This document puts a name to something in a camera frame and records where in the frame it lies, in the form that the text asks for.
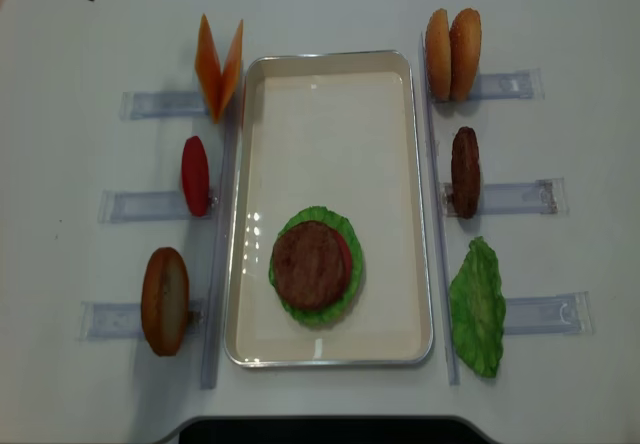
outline white table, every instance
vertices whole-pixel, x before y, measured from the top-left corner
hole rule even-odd
[[[192,85],[203,11],[223,53],[245,19],[245,64],[397,49],[417,74],[431,13],[467,6],[483,18],[481,69],[540,67],[546,99],[436,125],[486,132],[487,181],[565,177],[568,217],[491,232],[505,295],[589,291],[593,336],[505,338],[494,383],[463,366],[450,387],[429,225],[436,339],[418,367],[246,371],[221,353],[218,386],[202,391],[201,341],[159,360],[142,341],[77,339],[81,300],[135,302],[151,251],[188,246],[185,223],[100,227],[96,213],[103,189],[176,185],[191,121],[121,123],[117,111],[125,90]],[[455,415],[504,442],[640,441],[639,39],[637,0],[7,0],[0,441],[154,441],[202,416],[317,414]],[[424,159],[419,101],[417,113]]]

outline metal tray rim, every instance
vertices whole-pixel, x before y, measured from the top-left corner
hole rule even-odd
[[[228,315],[229,315],[229,299],[230,299],[230,288],[231,288],[231,268],[233,263],[233,246],[235,243],[235,231],[237,227],[237,216],[238,216],[238,195],[239,195],[239,177],[240,177],[240,165],[242,162],[242,153],[236,152],[236,162],[234,166],[234,185],[233,185],[233,198],[232,198],[232,219],[229,226],[229,249],[227,252],[227,268],[225,270],[225,301],[224,301],[224,314],[223,320],[224,325],[222,329],[222,333],[224,335],[224,351],[227,357],[234,364],[246,368],[246,369],[265,369],[265,368],[296,368],[296,367],[323,367],[323,366],[336,366],[336,367],[370,367],[370,366],[411,366],[422,362],[431,352],[433,347],[434,340],[434,329],[433,329],[433,306],[431,303],[431,281],[429,278],[429,266],[428,266],[428,255],[427,255],[427,241],[426,241],[426,227],[425,227],[425,210],[424,210],[424,198],[422,196],[422,172],[420,166],[420,151],[418,146],[418,124],[417,124],[417,116],[416,116],[416,100],[415,100],[415,87],[413,83],[413,69],[411,68],[411,63],[407,59],[407,57],[401,52],[393,49],[389,50],[377,50],[377,51],[358,51],[358,52],[339,52],[339,53],[327,53],[327,54],[297,54],[297,55],[285,55],[285,56],[264,56],[255,59],[247,68],[245,72],[245,82],[246,77],[250,74],[251,69],[258,65],[263,61],[275,61],[275,60],[290,60],[290,59],[314,59],[314,58],[324,58],[324,57],[332,57],[332,56],[345,56],[345,55],[360,55],[360,54],[378,54],[378,53],[393,53],[400,56],[409,67],[409,87],[411,90],[411,112],[412,112],[412,121],[413,121],[413,142],[414,142],[414,150],[416,157],[416,173],[417,173],[417,181],[418,181],[418,205],[420,209],[420,235],[422,241],[422,258],[424,263],[424,272],[425,272],[425,280],[427,285],[427,303],[429,308],[429,325],[431,328],[429,342],[427,343],[426,349],[423,354],[413,359],[366,359],[366,360],[349,360],[349,359],[331,359],[331,360],[301,360],[301,361],[259,361],[259,362],[244,362],[239,359],[236,359],[234,355],[229,350],[229,346],[227,344],[227,325],[228,325]],[[242,120],[244,123],[244,97],[246,97],[246,84],[244,86],[244,96],[243,96],[243,109],[242,109]],[[237,140],[238,147],[242,146],[242,139]]]

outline sesame bun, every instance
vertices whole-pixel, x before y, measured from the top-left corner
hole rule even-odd
[[[438,9],[429,19],[425,50],[429,89],[436,98],[446,101],[451,88],[451,46],[449,18],[444,9]]]
[[[149,259],[140,304],[144,337],[158,356],[174,356],[184,337],[189,313],[189,276],[182,256],[171,247]]]
[[[474,9],[460,12],[451,24],[451,99],[464,101],[471,91],[478,72],[482,26],[480,14]]]

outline white tray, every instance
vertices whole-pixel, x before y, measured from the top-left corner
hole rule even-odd
[[[225,349],[247,367],[406,364],[433,340],[413,84],[397,52],[263,58],[246,76]],[[309,329],[269,283],[287,220],[323,205],[351,221],[364,272],[352,309]]]

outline lettuce leaf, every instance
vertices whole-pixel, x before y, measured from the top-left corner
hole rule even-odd
[[[300,324],[304,324],[305,326],[317,327],[330,324],[339,319],[347,310],[351,301],[358,292],[360,278],[362,277],[362,248],[360,247],[360,241],[358,241],[349,219],[342,217],[340,214],[330,211],[323,206],[308,207],[300,211],[289,219],[289,222],[287,222],[278,233],[278,237],[282,236],[293,226],[305,221],[320,221],[338,231],[347,243],[349,251],[351,251],[351,259],[353,261],[351,280],[349,281],[347,290],[338,301],[334,302],[330,306],[320,311],[303,311],[292,307],[290,304],[280,299],[282,307],[284,307],[296,321]],[[276,273],[273,269],[273,254],[271,255],[271,262],[269,263],[269,282],[275,289]]]
[[[502,358],[507,306],[501,287],[498,257],[476,237],[449,288],[449,305],[456,353],[482,377],[496,377]]]

